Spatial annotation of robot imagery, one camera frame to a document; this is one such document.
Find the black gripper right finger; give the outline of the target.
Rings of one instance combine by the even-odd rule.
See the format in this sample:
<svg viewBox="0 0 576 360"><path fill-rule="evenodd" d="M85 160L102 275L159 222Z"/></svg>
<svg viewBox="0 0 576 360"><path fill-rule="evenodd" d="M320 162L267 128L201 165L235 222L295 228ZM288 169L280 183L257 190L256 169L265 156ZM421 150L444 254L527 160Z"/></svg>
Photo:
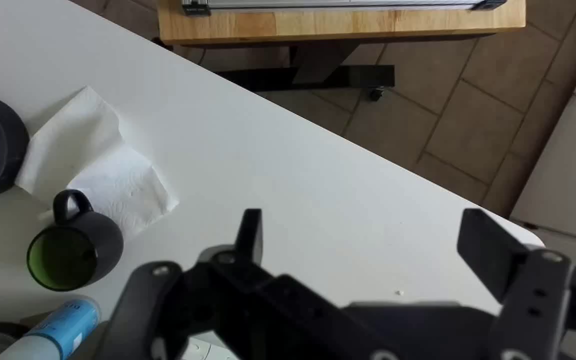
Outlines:
<svg viewBox="0 0 576 360"><path fill-rule="evenodd" d="M527 258L527 249L480 208L462 213L456 251L497 302Z"/></svg>

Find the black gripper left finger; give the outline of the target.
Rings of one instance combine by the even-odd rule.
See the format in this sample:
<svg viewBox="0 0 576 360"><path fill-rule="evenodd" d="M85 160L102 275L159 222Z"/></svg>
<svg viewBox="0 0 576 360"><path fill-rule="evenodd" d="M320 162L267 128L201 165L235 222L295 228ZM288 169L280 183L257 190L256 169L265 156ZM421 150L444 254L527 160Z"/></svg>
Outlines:
<svg viewBox="0 0 576 360"><path fill-rule="evenodd" d="M247 208L241 217L241 225L235 237L233 254L239 263L261 263L261 210Z"/></svg>

